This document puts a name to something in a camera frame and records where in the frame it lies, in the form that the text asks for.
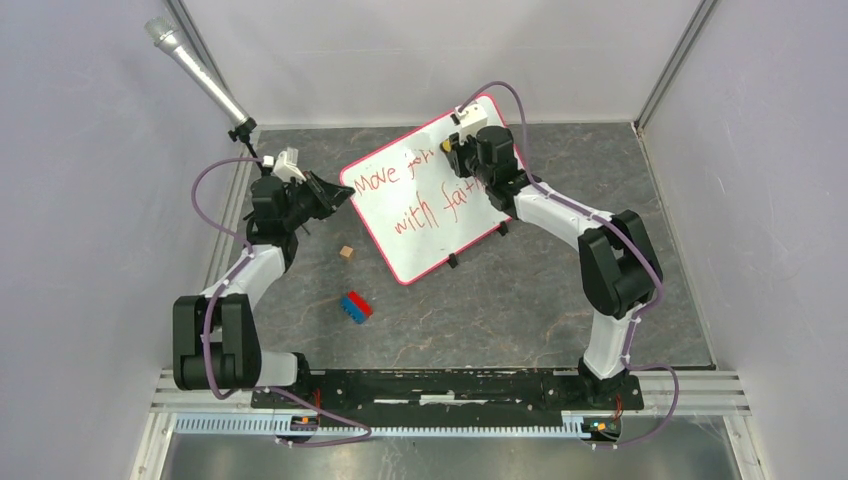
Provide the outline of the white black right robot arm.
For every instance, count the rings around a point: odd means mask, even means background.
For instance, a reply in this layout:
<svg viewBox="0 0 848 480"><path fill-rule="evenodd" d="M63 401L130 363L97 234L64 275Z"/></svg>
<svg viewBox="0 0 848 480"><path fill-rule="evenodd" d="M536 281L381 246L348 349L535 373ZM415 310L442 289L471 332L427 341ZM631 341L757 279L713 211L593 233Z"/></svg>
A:
<svg viewBox="0 0 848 480"><path fill-rule="evenodd" d="M628 377L639 314L662 287L662 270L641 216L597 210L559 194L521 164L506 127L452 133L440 149L456 176L482 184L496 210L577 251L583 292L594 310L589 345L578 362L577 392L591 408L606 406Z"/></svg>

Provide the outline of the pink framed whiteboard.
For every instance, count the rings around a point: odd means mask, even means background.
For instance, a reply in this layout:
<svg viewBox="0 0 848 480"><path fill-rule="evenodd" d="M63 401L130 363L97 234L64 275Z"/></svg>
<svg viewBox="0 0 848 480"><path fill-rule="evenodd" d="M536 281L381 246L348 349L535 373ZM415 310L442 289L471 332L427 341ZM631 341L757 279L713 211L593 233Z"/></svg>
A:
<svg viewBox="0 0 848 480"><path fill-rule="evenodd" d="M344 167L342 185L388 268L410 285L485 236L508 216L483 185L460 178L440 144L457 132L444 113Z"/></svg>

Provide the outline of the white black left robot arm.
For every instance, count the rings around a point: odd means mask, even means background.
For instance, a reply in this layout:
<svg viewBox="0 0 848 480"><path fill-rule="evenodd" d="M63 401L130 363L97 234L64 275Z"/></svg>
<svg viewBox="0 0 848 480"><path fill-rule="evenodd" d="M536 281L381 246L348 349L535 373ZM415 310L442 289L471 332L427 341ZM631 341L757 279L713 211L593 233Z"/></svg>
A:
<svg viewBox="0 0 848 480"><path fill-rule="evenodd" d="M263 176L250 193L237 263L214 285L173 305L173 375L181 390L224 393L260 384L264 356L253 310L293 264L298 229L330 217L355 191L306 171L287 181Z"/></svg>

